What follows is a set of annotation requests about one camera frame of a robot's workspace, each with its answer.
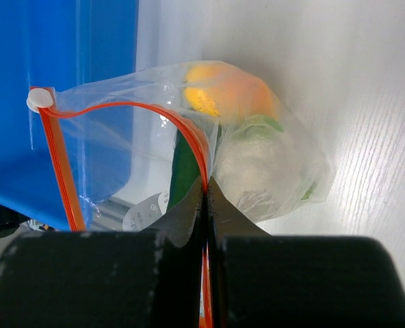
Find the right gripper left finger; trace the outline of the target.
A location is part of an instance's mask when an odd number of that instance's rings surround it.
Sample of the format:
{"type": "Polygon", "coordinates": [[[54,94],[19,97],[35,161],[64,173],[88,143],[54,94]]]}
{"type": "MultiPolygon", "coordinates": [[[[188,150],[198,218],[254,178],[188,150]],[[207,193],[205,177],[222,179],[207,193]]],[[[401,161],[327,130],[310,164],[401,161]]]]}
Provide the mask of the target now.
{"type": "Polygon", "coordinates": [[[140,232],[26,232],[0,259],[0,327],[197,327],[200,179],[140,232]]]}

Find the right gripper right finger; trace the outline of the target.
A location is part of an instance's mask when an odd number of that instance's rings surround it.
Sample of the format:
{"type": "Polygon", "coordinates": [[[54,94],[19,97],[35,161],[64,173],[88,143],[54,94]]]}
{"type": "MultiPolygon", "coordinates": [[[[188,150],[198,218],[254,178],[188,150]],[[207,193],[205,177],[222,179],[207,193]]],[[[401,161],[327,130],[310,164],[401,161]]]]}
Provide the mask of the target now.
{"type": "Polygon", "coordinates": [[[207,188],[215,327],[405,327],[405,292],[364,236],[268,234],[207,188]]]}

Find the white cauliflower with leaves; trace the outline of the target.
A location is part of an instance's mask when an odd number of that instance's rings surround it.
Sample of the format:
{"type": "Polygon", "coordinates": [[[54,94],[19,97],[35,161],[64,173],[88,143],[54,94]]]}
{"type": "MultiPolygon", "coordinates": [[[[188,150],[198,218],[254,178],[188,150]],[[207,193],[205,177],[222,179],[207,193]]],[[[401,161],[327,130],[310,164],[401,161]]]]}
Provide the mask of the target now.
{"type": "Polygon", "coordinates": [[[254,223],[297,209],[316,185],[293,137],[266,115],[224,127],[213,176],[226,199],[254,223]]]}

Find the dark green cucumber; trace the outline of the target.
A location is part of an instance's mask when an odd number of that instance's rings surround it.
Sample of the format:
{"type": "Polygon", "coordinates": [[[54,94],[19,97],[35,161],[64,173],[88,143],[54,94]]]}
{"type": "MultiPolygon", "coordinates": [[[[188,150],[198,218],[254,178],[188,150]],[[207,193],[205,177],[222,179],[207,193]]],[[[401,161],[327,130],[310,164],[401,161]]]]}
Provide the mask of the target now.
{"type": "Polygon", "coordinates": [[[171,181],[167,211],[175,207],[192,190],[200,169],[188,142],[177,132],[172,159],[171,181]]]}

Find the clear zip bag orange zipper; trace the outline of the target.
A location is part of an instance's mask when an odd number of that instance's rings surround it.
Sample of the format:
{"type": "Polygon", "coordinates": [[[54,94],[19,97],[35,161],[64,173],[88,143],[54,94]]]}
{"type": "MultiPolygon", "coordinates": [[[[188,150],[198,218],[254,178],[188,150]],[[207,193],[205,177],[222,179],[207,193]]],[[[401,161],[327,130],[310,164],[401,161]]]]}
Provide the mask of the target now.
{"type": "MultiPolygon", "coordinates": [[[[113,225],[105,219],[104,207],[110,202],[127,209],[120,220],[120,227],[125,231],[143,230],[168,212],[172,159],[178,131],[194,153],[202,184],[207,185],[210,180],[215,180],[215,156],[223,129],[236,126],[245,118],[240,122],[228,123],[191,108],[183,95],[186,86],[184,78],[191,66],[201,62],[218,61],[191,61],[149,68],[99,82],[101,87],[109,88],[112,98],[122,101],[124,106],[133,110],[130,140],[125,140],[122,133],[107,125],[100,127],[101,134],[98,137],[99,142],[107,144],[118,154],[130,155],[130,175],[123,178],[112,174],[112,179],[119,182],[119,188],[96,205],[90,224],[84,230],[97,225],[106,230],[113,229],[113,225]]],[[[301,205],[324,200],[332,181],[328,159],[306,133],[303,125],[282,104],[276,121],[293,137],[296,149],[304,153],[316,175],[315,190],[309,200],[301,205]]]]}

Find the yellow orange mango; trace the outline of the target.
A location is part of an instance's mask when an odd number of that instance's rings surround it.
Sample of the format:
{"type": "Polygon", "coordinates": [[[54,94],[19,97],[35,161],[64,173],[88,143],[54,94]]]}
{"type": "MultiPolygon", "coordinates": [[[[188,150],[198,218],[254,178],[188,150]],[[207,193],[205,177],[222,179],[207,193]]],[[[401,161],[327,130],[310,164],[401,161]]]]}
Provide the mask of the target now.
{"type": "Polygon", "coordinates": [[[281,104],[267,84],[248,72],[224,62],[201,62],[185,75],[183,95],[191,108],[219,117],[225,122],[240,122],[252,115],[277,120],[281,104]]]}

